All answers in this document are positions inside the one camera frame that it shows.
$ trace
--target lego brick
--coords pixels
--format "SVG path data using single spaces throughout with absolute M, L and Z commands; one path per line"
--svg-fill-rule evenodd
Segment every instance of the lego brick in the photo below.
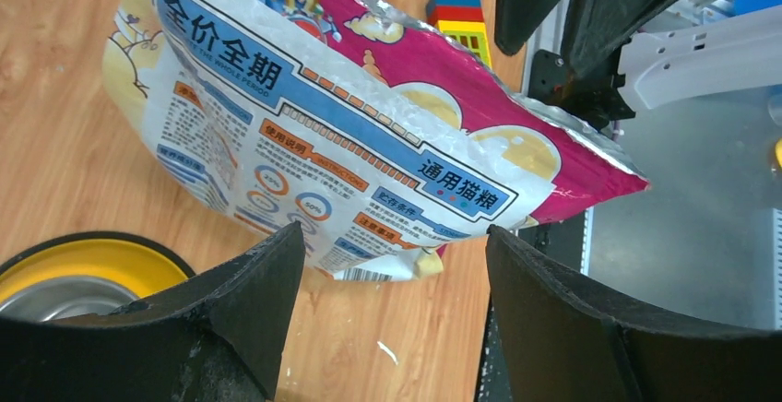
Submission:
M 434 26 L 440 31 L 474 31 L 486 35 L 486 24 L 475 21 L 450 21 L 447 19 L 438 20 Z
M 483 22 L 483 11 L 480 7 L 436 6 L 426 19 L 432 25 L 439 20 Z
M 489 53 L 489 43 L 485 32 L 440 30 L 445 36 L 462 44 L 479 57 L 489 68 L 492 68 L 492 56 Z
M 455 6 L 455 7 L 478 7 L 480 0 L 429 0 L 426 3 L 426 17 L 434 11 L 436 6 Z

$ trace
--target wooden floor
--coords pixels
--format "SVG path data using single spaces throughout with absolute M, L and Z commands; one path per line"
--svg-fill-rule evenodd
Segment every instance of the wooden floor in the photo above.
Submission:
M 427 0 L 387 0 L 423 18 Z M 142 147 L 101 87 L 118 0 L 0 0 L 0 261 L 72 231 L 129 231 L 196 271 L 259 238 L 206 210 Z M 492 31 L 494 0 L 483 0 Z M 521 57 L 492 48 L 516 88 Z M 489 294 L 483 240 L 415 283 L 336 283 L 308 271 L 277 400 L 471 400 Z M 395 365 L 377 341 L 393 350 Z

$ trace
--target black bracket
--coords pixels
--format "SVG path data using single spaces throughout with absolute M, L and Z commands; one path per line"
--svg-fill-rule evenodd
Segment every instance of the black bracket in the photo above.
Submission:
M 782 398 L 779 332 L 670 312 L 508 231 L 489 234 L 492 302 L 515 400 Z
M 527 94 L 561 107 L 598 130 L 611 121 L 635 118 L 618 91 L 624 86 L 624 75 L 616 74 L 621 50 L 583 78 L 575 77 L 559 54 L 538 50 L 532 57 Z
M 105 316 L 0 317 L 0 399 L 273 399 L 302 278 L 299 224 Z

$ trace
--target gray metal surface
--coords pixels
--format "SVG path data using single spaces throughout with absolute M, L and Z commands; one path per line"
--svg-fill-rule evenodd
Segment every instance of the gray metal surface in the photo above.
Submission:
M 622 122 L 653 189 L 595 207 L 589 276 L 712 321 L 774 328 L 782 138 L 766 89 L 703 97 Z
M 44 280 L 0 303 L 0 314 L 27 321 L 51 321 L 81 314 L 108 314 L 135 301 L 130 290 L 106 279 L 69 276 Z

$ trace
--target plastic bag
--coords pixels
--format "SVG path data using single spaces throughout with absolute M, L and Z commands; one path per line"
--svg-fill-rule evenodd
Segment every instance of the plastic bag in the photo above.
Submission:
M 621 150 L 511 93 L 479 59 L 379 0 L 122 0 L 104 85 L 207 206 L 307 265 L 406 280 L 434 250 L 565 219 L 647 186 Z

